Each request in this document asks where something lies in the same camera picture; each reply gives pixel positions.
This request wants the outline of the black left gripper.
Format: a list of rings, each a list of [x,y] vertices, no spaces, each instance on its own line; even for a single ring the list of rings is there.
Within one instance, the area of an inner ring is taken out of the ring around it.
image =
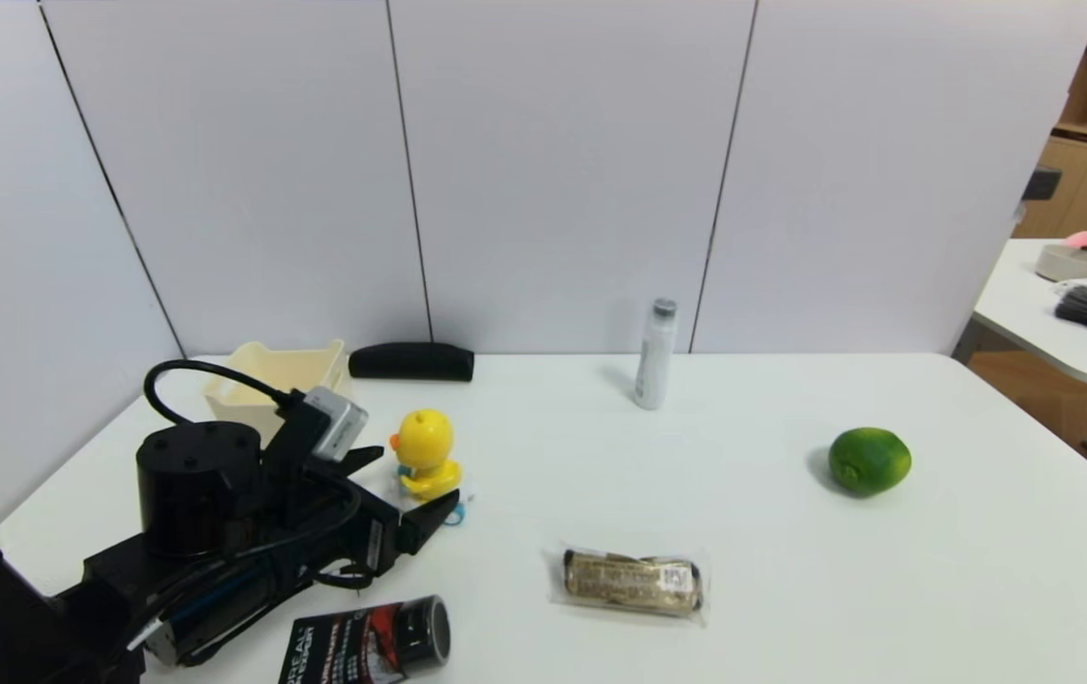
[[[339,462],[284,460],[282,524],[300,540],[282,548],[283,587],[317,580],[334,587],[367,587],[391,570],[397,554],[417,555],[455,517],[460,489],[400,515],[358,484],[353,475],[378,462],[384,451],[365,446],[349,450]]]

